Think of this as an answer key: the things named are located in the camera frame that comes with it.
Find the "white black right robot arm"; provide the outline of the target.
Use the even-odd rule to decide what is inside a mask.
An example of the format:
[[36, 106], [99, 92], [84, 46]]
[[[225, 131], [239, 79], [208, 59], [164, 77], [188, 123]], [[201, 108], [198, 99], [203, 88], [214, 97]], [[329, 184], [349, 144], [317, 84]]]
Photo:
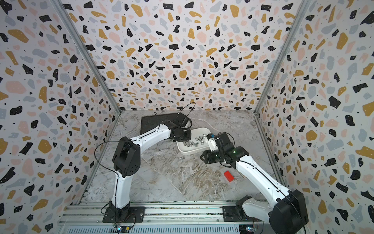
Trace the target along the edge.
[[299, 190], [291, 191], [271, 177], [241, 146], [235, 146], [229, 134], [207, 134], [209, 146], [200, 159], [205, 164], [220, 163], [231, 166], [245, 176], [265, 197], [257, 201], [251, 196], [238, 200], [234, 206], [223, 208], [224, 219], [233, 221], [260, 220], [270, 225], [277, 234], [296, 234], [305, 230], [309, 222], [304, 195]]

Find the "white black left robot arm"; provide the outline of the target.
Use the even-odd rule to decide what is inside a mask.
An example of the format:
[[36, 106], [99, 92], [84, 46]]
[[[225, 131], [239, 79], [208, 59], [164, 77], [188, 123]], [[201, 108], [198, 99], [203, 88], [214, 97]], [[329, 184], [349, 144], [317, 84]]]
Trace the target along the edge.
[[116, 179], [111, 206], [116, 211], [123, 211], [130, 205], [132, 177], [140, 169], [141, 154], [163, 140], [190, 141], [191, 127], [191, 119], [178, 113], [174, 120], [160, 119], [155, 128], [139, 136], [119, 140], [112, 159]]

